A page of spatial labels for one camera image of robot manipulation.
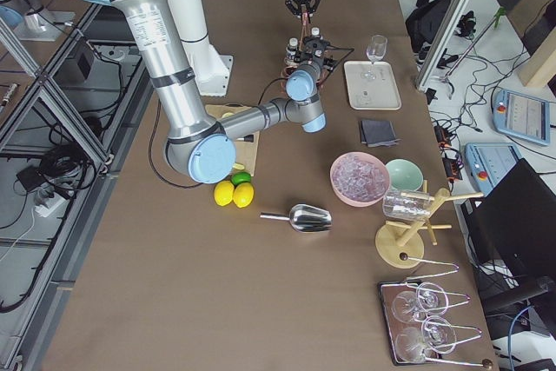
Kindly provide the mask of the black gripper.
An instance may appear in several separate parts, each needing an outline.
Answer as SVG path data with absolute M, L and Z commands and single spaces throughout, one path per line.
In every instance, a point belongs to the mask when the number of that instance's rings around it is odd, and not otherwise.
M 308 18 L 312 20 L 320 1 L 321 0 L 285 0 L 285 4 L 298 19 L 301 19 L 302 13 L 307 12 Z
M 331 43 L 324 38 L 313 38 L 305 36 L 302 38 L 301 49 L 299 50 L 299 64 L 314 63 L 319 70 L 332 71 L 334 69 L 334 59 L 326 57 L 326 52 Z

